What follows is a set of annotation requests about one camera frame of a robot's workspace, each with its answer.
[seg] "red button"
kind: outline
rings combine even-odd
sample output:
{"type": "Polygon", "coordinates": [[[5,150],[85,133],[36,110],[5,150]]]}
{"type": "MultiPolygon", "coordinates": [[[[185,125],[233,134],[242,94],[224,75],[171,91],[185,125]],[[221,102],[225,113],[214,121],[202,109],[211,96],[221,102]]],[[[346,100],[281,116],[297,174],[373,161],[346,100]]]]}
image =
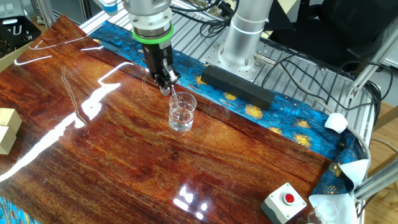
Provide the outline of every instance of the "red button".
{"type": "Polygon", "coordinates": [[[284,201],[285,201],[285,203],[286,203],[287,205],[291,205],[291,204],[294,203],[294,196],[291,195],[291,194],[286,194],[285,197],[284,197],[284,199],[285,199],[284,201]]]}

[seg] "glossy wooden surface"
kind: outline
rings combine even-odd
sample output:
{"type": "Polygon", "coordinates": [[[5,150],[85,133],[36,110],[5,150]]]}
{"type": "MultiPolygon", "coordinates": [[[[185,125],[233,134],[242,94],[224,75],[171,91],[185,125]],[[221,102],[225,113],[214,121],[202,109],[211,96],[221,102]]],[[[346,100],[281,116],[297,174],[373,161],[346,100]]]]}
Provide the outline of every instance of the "glossy wooden surface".
{"type": "Polygon", "coordinates": [[[126,59],[84,36],[61,17],[0,73],[23,120],[0,174],[32,158],[2,196],[42,223],[270,223],[260,204],[286,182],[308,202],[329,160],[194,93],[193,128],[171,130],[146,71],[109,73],[126,59]]]}

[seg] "emergency stop button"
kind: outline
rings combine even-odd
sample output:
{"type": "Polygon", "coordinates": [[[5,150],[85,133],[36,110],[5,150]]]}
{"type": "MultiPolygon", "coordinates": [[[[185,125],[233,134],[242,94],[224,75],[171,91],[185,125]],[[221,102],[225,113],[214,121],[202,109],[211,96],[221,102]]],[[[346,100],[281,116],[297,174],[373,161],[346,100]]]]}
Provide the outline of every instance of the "emergency stop button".
{"type": "Polygon", "coordinates": [[[285,194],[283,199],[286,205],[293,205],[294,203],[294,196],[292,194],[285,194]]]}

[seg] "glass cup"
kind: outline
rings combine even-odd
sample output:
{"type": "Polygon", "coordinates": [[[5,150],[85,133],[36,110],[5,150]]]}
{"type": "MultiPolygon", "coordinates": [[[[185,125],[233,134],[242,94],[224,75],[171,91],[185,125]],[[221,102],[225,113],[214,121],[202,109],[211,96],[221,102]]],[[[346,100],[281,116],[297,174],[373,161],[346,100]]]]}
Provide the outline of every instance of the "glass cup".
{"type": "Polygon", "coordinates": [[[299,218],[296,224],[326,224],[336,221],[338,211],[335,205],[327,200],[320,201],[307,218],[299,218]]]}
{"type": "Polygon", "coordinates": [[[189,93],[173,94],[169,100],[169,125],[176,131],[189,131],[193,124],[193,112],[197,100],[189,93]]]}

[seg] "yellow star pattern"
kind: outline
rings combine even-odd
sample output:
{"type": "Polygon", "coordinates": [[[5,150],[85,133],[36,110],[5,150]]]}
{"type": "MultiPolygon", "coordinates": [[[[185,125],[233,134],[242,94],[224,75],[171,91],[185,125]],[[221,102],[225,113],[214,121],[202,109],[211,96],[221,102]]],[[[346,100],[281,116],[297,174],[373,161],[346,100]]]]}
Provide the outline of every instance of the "yellow star pattern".
{"type": "Polygon", "coordinates": [[[295,135],[293,136],[293,139],[294,139],[295,142],[299,143],[299,144],[302,145],[302,146],[305,146],[305,147],[311,147],[311,146],[312,146],[312,144],[311,144],[311,138],[309,138],[309,137],[306,136],[306,135],[303,135],[303,134],[295,134],[295,135]]]}
{"type": "Polygon", "coordinates": [[[330,168],[329,168],[330,172],[332,172],[333,174],[335,174],[337,177],[339,177],[341,175],[341,173],[343,172],[340,169],[340,163],[333,163],[330,168]]]}
{"type": "Polygon", "coordinates": [[[325,193],[328,195],[340,194],[340,192],[337,190],[336,186],[333,186],[333,185],[326,185],[325,193]]]}
{"type": "Polygon", "coordinates": [[[203,82],[203,81],[201,80],[201,76],[198,76],[198,77],[196,78],[196,80],[197,80],[197,84],[198,84],[198,85],[201,85],[201,84],[207,85],[205,82],[203,82]]]}
{"type": "Polygon", "coordinates": [[[308,122],[304,121],[303,119],[297,120],[297,125],[299,125],[302,128],[311,128],[311,126],[308,124],[308,122]]]}
{"type": "Polygon", "coordinates": [[[270,127],[269,130],[282,135],[282,130],[280,128],[270,127]]]}
{"type": "Polygon", "coordinates": [[[252,116],[253,118],[256,118],[256,119],[262,118],[262,111],[257,106],[247,105],[244,110],[245,110],[246,114],[252,116]]]}
{"type": "Polygon", "coordinates": [[[227,98],[228,100],[236,100],[236,96],[231,95],[229,93],[224,93],[225,98],[227,98]]]}

